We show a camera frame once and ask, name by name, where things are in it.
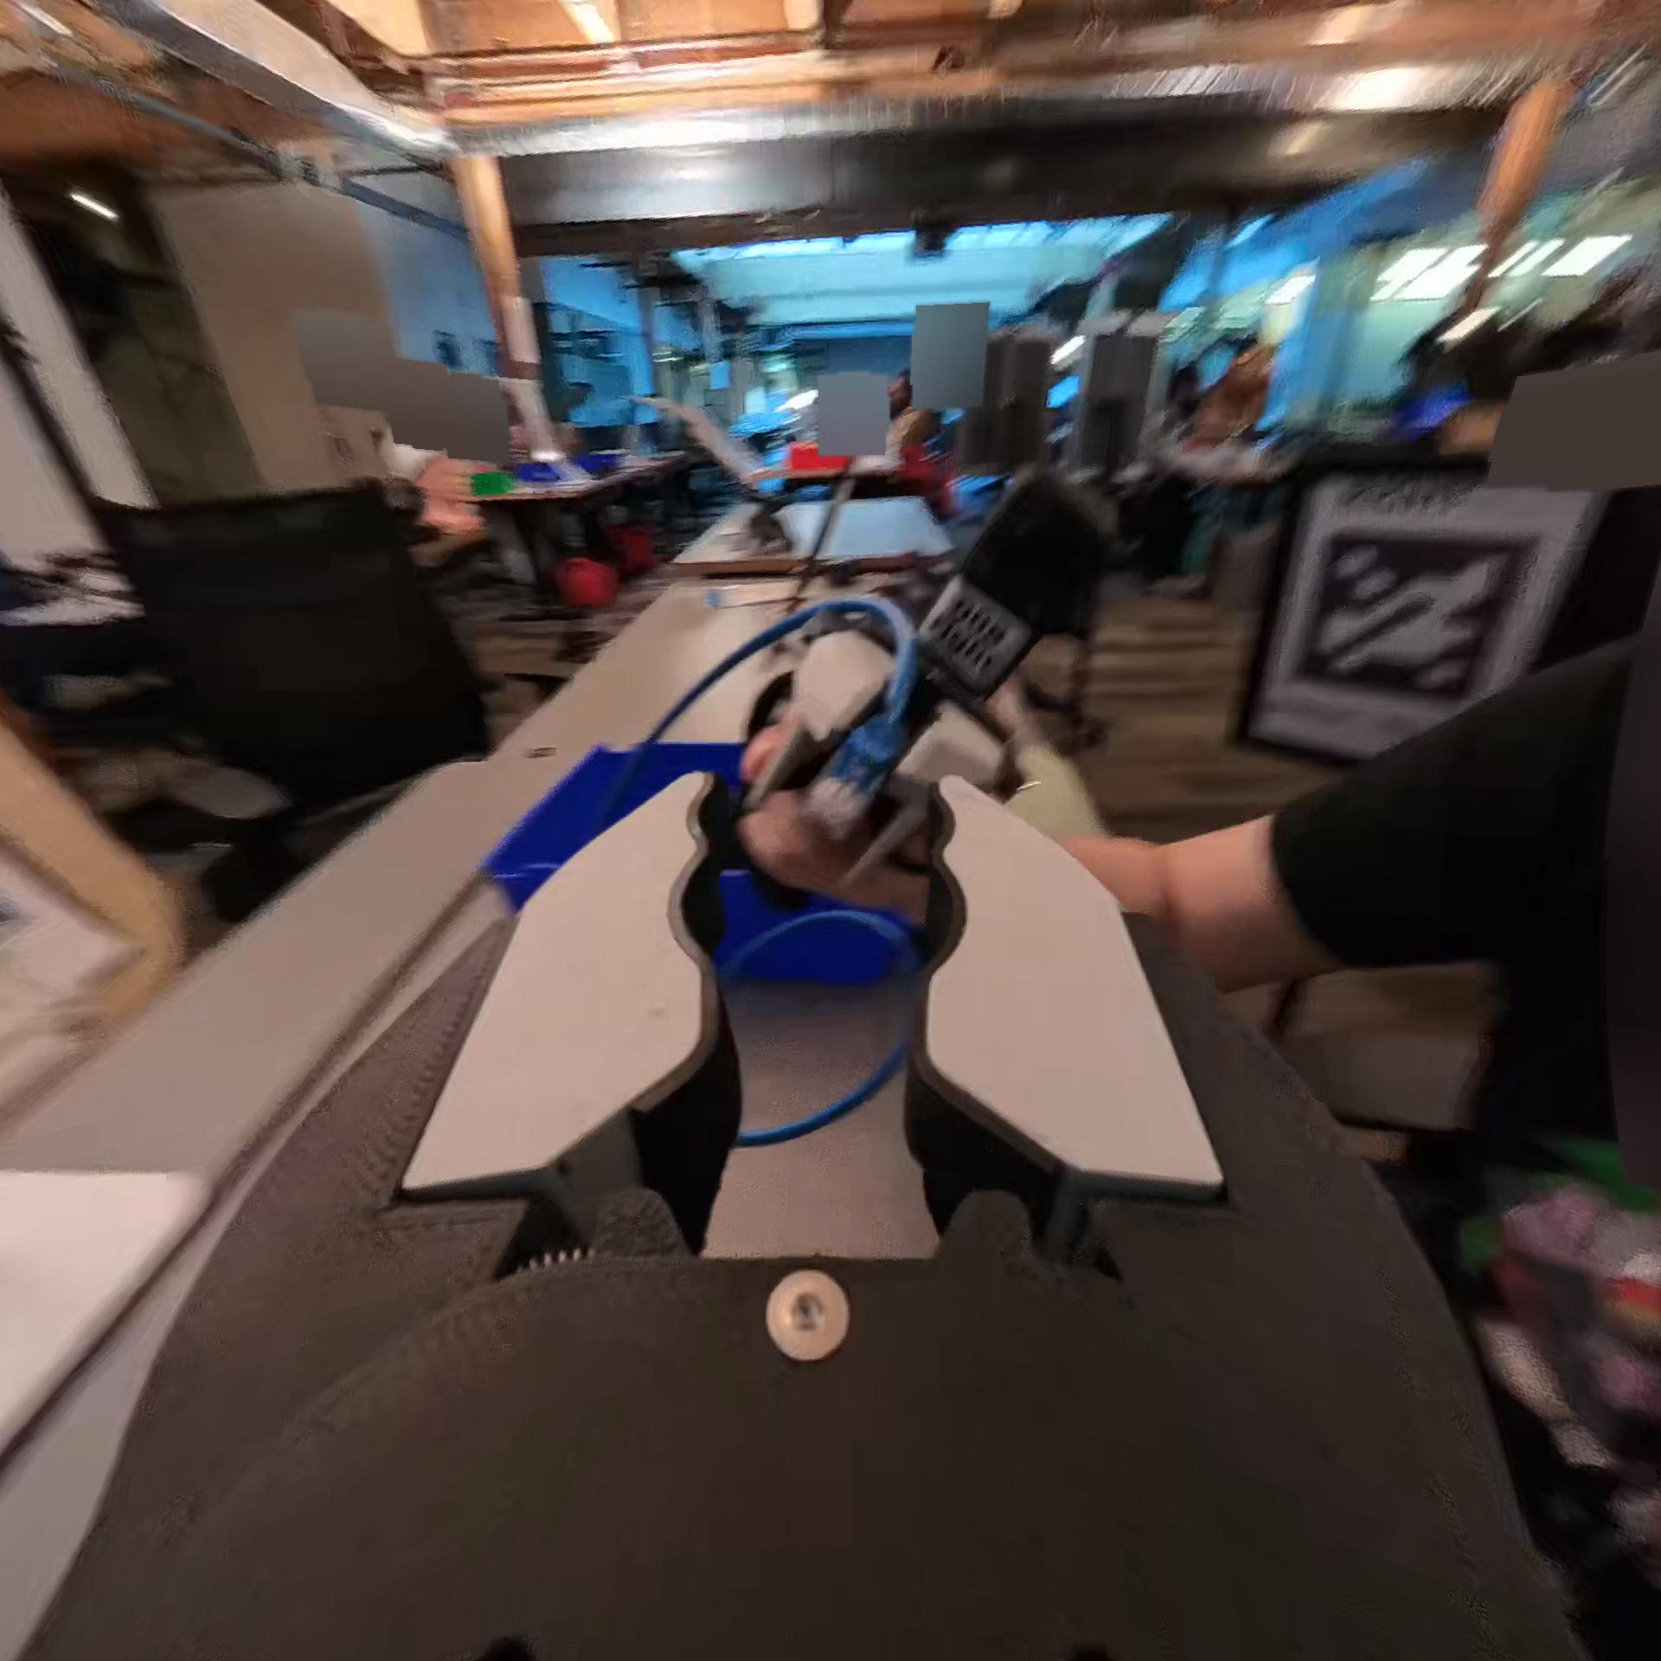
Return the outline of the person's right forearm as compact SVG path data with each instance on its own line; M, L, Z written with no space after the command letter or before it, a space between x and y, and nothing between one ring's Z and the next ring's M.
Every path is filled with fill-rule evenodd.
M1482 1128L1612 1140L1606 851L1638 660L1636 636L1569 658L1270 816L1066 849L1221 990L1490 966Z

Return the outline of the person's right hand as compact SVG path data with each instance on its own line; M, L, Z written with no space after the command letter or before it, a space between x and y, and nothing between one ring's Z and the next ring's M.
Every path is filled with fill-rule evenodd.
M1033 729L1017 733L1015 766L1021 786L1011 810L1051 838L1090 838L1104 832L1102 816L1074 764ZM906 857L867 853L855 836L837 840L807 816L799 792L768 794L740 818L740 844L760 871L793 889L857 907L884 909L922 923L928 911L928 840L916 838Z

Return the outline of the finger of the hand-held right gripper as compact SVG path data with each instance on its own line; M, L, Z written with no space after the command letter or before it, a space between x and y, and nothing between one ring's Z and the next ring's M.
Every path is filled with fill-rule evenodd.
M940 784L890 780L865 818L865 842L849 871L851 885L932 879L942 830Z
M845 792L879 792L902 759L902 656L867 632L817 636L795 664L786 699L790 743L780 786L825 782Z

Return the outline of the black white marker board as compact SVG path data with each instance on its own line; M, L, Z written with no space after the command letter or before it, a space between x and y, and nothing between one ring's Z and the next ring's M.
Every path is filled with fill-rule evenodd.
M1238 743L1353 764L1533 670L1606 496L1488 472L1430 458L1294 474Z

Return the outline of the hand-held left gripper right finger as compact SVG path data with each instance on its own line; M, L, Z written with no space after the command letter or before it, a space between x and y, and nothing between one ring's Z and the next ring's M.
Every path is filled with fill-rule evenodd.
M1064 1190L1217 1199L1223 1166L1120 901L968 778L938 802L916 1085Z

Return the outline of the blue plastic bin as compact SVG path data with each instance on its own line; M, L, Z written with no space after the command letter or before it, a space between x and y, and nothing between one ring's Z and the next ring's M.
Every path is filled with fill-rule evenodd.
M594 747L495 846L489 881L511 911L523 911L598 830L629 814L685 774L714 774L732 796L742 778L740 741L661 739L637 747ZM760 879L728 863L720 871L724 933L714 964L726 980L877 986L916 966L910 925L879 909L811 897L768 899Z

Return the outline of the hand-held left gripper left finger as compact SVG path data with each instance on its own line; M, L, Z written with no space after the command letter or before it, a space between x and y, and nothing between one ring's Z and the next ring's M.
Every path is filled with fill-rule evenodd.
M584 846L513 925L406 1166L420 1199L714 1199L742 1085L714 952L714 828L693 772Z

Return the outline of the black office chair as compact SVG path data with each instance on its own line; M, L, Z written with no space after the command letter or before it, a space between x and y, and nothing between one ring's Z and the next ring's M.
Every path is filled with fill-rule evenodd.
M491 751L485 691L376 484L97 527L208 751L321 812Z

